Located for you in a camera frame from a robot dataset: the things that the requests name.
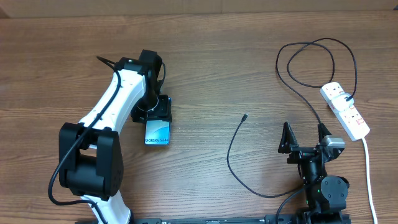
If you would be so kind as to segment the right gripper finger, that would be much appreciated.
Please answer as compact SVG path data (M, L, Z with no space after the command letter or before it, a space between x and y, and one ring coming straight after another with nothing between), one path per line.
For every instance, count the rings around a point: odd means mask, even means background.
M283 125L282 137L278 153L289 154L299 146L290 124L286 121Z
M331 135L331 132L323 123L318 123L318 143L321 144L325 136Z

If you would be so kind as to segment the Samsung Galaxy smartphone blue screen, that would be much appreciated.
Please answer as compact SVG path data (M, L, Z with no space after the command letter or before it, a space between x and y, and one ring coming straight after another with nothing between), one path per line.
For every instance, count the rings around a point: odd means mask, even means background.
M163 146L170 143L170 122L154 120L146 122L145 144Z

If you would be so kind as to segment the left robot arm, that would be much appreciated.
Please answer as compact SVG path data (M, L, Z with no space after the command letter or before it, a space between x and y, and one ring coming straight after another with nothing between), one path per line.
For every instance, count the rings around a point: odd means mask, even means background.
M137 59L99 60L113 71L109 87L78 123L65 123L58 136L59 163L48 186L52 203L87 203L95 223L134 223L124 203L121 184L124 162L120 134L128 118L144 124L144 142L170 142L172 99L161 93L165 63L157 52L143 50Z

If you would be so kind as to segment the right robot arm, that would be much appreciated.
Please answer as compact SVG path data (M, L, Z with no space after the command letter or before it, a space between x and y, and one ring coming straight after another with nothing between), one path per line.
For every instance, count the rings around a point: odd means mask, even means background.
M350 223L346 208L349 182L346 178L328 175L325 164L337 159L345 149L342 138L332 135L326 126L318 124L319 142L313 147L300 147L288 122L283 125L278 152L288 154L288 164L297 164L303 186L289 196L278 208L276 223ZM295 214L281 217L284 205L304 192L306 208Z

